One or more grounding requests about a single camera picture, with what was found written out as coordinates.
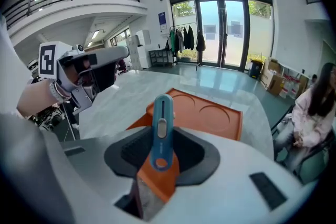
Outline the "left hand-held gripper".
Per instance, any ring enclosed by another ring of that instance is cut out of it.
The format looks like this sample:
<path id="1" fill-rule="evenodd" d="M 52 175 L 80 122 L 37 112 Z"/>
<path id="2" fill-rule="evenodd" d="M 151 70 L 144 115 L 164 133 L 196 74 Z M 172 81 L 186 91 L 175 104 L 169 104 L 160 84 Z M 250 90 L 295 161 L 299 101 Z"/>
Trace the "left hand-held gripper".
<path id="1" fill-rule="evenodd" d="M 114 46 L 84 52 L 78 45 L 61 41 L 41 43 L 38 75 L 54 82 L 55 90 L 75 104 L 73 115 L 92 106 L 97 95 L 115 83 L 116 65 L 129 56 L 125 46 Z"/>

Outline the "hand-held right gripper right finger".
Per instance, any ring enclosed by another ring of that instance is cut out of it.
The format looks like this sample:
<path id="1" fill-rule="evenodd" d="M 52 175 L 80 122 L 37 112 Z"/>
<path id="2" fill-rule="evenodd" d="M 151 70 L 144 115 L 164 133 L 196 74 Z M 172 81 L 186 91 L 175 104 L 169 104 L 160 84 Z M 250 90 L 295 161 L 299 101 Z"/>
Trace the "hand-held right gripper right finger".
<path id="1" fill-rule="evenodd" d="M 173 130 L 173 150 L 179 166 L 177 187 L 202 184 L 215 173 L 221 161 L 213 144 L 179 127 Z"/>

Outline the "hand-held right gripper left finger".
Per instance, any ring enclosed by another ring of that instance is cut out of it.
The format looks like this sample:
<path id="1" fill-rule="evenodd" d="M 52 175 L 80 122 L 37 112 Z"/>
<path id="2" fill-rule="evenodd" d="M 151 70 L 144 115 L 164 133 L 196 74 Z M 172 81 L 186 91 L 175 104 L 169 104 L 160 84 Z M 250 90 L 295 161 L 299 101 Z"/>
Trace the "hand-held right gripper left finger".
<path id="1" fill-rule="evenodd" d="M 152 128 L 147 126 L 111 144 L 104 153 L 107 166 L 118 176 L 134 178 L 153 145 Z"/>

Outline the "person's left hand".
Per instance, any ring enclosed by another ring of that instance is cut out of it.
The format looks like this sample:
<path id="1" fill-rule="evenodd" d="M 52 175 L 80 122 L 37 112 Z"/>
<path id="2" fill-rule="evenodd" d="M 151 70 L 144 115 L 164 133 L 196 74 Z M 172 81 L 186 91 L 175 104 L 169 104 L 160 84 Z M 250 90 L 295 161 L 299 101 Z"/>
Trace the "person's left hand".
<path id="1" fill-rule="evenodd" d="M 91 82 L 91 77 L 89 72 L 81 72 L 90 68 L 89 60 L 75 59 L 72 61 L 67 61 L 64 64 L 64 71 L 67 78 L 76 85 L 89 84 Z"/>

